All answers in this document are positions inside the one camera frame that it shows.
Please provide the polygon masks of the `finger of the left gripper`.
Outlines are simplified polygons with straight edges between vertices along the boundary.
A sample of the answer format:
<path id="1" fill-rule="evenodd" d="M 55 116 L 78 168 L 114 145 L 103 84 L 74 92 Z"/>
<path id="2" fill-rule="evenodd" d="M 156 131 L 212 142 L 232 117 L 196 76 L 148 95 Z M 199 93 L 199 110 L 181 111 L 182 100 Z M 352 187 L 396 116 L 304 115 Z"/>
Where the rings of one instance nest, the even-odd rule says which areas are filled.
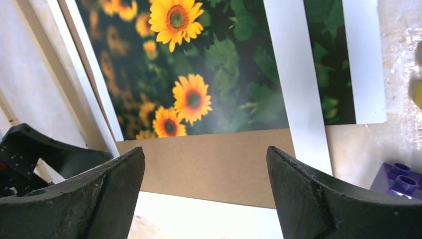
<path id="1" fill-rule="evenodd" d="M 12 126 L 0 141 L 0 195 L 24 196 L 49 186 L 34 173 L 40 159 L 68 179 L 112 158 L 108 152 L 66 144 L 21 123 Z"/>

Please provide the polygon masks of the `sunflower photo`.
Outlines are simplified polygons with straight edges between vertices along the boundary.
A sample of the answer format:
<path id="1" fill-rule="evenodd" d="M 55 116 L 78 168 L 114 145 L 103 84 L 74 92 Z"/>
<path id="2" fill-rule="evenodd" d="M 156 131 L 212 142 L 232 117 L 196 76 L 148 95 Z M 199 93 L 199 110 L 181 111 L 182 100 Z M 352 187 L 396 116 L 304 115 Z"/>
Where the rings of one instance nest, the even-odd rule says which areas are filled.
<path id="1" fill-rule="evenodd" d="M 115 140 L 291 129 L 294 85 L 325 125 L 387 119 L 374 0 L 78 0 Z"/>

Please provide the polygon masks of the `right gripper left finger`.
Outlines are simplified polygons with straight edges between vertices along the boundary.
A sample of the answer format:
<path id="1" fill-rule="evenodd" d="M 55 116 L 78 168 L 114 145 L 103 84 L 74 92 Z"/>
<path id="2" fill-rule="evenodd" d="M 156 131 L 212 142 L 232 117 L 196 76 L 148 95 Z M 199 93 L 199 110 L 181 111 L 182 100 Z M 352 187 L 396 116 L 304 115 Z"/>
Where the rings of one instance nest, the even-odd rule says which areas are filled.
<path id="1" fill-rule="evenodd" d="M 0 200 L 3 239 L 125 239 L 145 170 L 141 147 L 61 183 Z"/>

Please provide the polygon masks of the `white mat board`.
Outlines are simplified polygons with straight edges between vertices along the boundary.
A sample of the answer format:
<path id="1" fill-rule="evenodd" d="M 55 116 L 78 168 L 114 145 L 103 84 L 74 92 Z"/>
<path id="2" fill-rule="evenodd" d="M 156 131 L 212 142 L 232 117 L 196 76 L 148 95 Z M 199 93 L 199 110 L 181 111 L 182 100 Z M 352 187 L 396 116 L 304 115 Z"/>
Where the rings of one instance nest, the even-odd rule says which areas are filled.
<path id="1" fill-rule="evenodd" d="M 125 141 L 74 0 L 57 0 L 108 127 L 114 155 L 145 154 L 133 230 L 147 239 L 284 239 L 266 154 L 273 145 L 331 174 L 316 73 L 300 0 L 266 0 L 264 8 L 289 127 Z"/>

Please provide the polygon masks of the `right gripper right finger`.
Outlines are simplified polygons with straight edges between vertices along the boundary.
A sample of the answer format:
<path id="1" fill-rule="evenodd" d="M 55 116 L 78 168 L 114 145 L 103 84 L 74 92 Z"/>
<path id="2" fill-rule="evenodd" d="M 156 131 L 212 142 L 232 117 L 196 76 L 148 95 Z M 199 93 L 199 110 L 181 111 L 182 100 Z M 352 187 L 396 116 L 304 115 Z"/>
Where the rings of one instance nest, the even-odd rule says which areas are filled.
<path id="1" fill-rule="evenodd" d="M 370 191 L 313 167 L 280 149 L 267 150 L 267 168 L 286 239 L 419 239 L 422 202 Z"/>

